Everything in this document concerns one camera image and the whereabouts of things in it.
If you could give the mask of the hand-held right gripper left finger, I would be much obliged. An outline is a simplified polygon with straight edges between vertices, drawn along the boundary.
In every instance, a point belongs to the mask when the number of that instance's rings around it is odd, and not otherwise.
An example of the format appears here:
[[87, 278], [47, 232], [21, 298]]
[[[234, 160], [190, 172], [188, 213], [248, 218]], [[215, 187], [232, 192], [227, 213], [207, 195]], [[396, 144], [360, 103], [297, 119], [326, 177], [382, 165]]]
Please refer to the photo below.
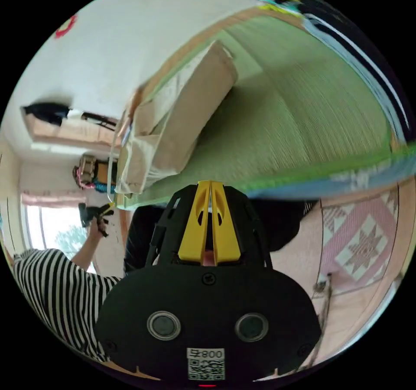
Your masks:
[[199, 182], [178, 252], [182, 262], [204, 260], [210, 196], [211, 182]]

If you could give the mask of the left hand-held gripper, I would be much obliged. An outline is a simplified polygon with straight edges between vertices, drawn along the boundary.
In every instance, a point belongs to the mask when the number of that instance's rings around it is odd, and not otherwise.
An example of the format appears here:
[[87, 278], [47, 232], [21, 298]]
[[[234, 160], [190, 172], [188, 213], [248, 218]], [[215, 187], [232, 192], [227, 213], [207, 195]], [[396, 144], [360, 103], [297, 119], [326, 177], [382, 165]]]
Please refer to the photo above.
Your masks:
[[109, 202], [103, 206], [87, 206], [86, 203], [78, 204], [78, 211], [82, 228], [88, 228], [93, 217], [102, 218], [106, 225], [109, 221], [105, 218], [114, 215], [115, 203]]

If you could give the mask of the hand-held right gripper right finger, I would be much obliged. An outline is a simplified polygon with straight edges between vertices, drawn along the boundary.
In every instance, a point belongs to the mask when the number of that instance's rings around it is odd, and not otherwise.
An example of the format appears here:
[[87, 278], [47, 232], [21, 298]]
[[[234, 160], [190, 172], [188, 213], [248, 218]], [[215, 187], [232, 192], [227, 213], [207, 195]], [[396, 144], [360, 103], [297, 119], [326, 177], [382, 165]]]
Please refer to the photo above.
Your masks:
[[224, 186], [211, 182], [212, 235], [215, 261], [238, 261], [241, 256]]

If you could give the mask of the person's left hand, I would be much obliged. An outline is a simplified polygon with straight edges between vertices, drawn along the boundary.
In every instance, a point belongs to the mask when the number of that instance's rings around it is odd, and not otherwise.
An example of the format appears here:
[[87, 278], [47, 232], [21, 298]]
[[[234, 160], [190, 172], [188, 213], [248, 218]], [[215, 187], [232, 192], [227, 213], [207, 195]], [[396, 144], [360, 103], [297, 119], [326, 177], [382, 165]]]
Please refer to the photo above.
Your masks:
[[107, 236], [107, 225], [104, 219], [93, 217], [88, 228], [88, 239], [98, 241]]

